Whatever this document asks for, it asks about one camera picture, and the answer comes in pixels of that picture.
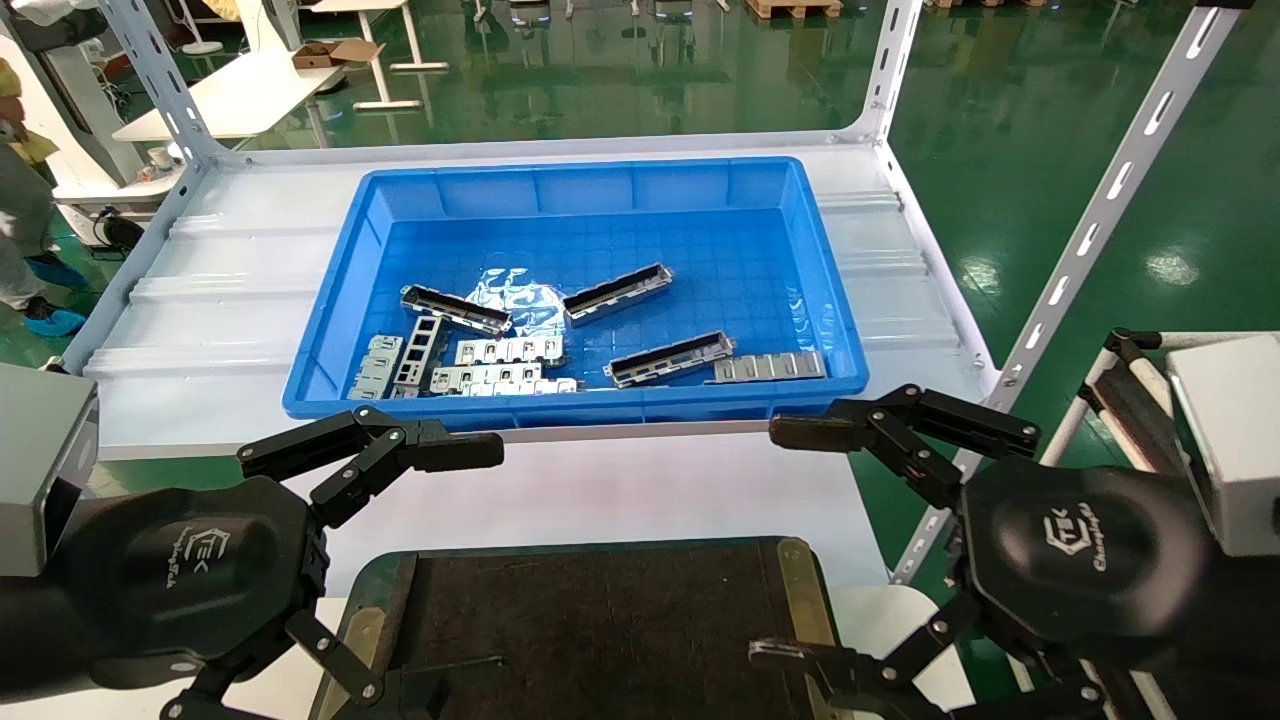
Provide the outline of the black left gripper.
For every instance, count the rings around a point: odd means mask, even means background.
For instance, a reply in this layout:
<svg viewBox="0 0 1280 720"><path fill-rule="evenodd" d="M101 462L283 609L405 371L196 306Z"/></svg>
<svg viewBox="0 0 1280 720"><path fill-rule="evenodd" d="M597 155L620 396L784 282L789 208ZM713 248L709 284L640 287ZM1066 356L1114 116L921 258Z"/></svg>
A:
<svg viewBox="0 0 1280 720"><path fill-rule="evenodd" d="M78 674L141 689L200 671L161 719L260 719L223 703L293 642L348 693L334 719L439 719L440 669L384 676L312 614L329 565L323 527L337 529L406 471L497 468L495 434L448 432L372 406L338 413L239 448L244 478L223 489L159 489L78 509L60 543L60 588ZM278 484L340 462L310 506Z"/></svg>

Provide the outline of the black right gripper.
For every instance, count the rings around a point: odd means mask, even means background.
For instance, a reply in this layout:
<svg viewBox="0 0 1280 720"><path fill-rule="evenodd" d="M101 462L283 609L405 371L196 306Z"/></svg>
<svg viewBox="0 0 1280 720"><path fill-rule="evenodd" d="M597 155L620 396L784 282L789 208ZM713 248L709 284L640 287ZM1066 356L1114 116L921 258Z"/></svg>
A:
<svg viewBox="0 0 1280 720"><path fill-rule="evenodd" d="M814 680L836 710L881 719L1094 719L1105 691L1078 666L1044 687L942 708L915 679L968 632L998 626L996 609L1039 641L1075 651L1164 651L1184 632L1216 542L1183 480L1129 468L995 462L963 488L963 471L929 445L982 457L1032 457L1039 427L915 384L876 400L837 398L820 415L777 414L771 442L828 454L865 451L929 506L960 498L968 575L886 659L847 647L767 638L750 662Z"/></svg>

